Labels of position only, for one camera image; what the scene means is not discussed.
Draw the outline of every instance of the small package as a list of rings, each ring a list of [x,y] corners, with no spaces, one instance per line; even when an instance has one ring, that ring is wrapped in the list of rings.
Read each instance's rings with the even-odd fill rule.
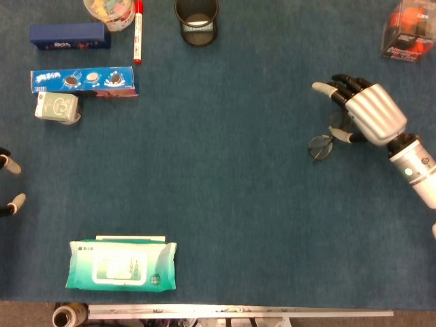
[[[80,119],[78,98],[72,94],[40,92],[35,116],[71,125]]]
[[[30,42],[40,50],[110,48],[110,32],[102,22],[31,25]]]
[[[435,28],[435,2],[401,0],[384,25],[381,55],[415,62],[432,48]]]
[[[70,242],[67,288],[103,291],[175,290],[176,243],[158,240]]]
[[[32,71],[33,93],[73,93],[91,97],[137,97],[138,83],[130,67]]]

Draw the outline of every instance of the red marker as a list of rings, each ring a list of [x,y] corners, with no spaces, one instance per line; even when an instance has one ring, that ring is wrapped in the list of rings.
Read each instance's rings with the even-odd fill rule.
[[[140,65],[142,50],[142,14],[144,13],[144,3],[142,0],[136,0],[135,3],[135,45],[134,45],[134,63]]]

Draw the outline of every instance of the wet wipes label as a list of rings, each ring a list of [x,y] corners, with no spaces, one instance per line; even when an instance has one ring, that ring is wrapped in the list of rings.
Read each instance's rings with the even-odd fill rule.
[[[94,256],[95,283],[142,285],[146,281],[147,257],[134,251],[97,252]]]

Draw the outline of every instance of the pair of glasses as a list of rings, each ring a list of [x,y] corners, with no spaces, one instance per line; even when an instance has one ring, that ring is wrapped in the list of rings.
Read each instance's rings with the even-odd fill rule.
[[[335,112],[328,119],[328,126],[349,131],[352,126],[352,120],[348,117],[346,111]],[[324,160],[332,152],[333,142],[336,138],[333,135],[321,135],[312,138],[307,149],[314,161]]]

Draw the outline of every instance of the blue cookie box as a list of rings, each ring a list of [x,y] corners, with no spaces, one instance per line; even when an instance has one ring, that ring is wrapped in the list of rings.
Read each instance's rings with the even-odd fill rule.
[[[136,97],[138,83],[130,67],[52,69],[31,72],[32,93],[73,93],[93,97]]]
[[[110,32],[102,22],[31,25],[30,42],[40,50],[110,48]]]

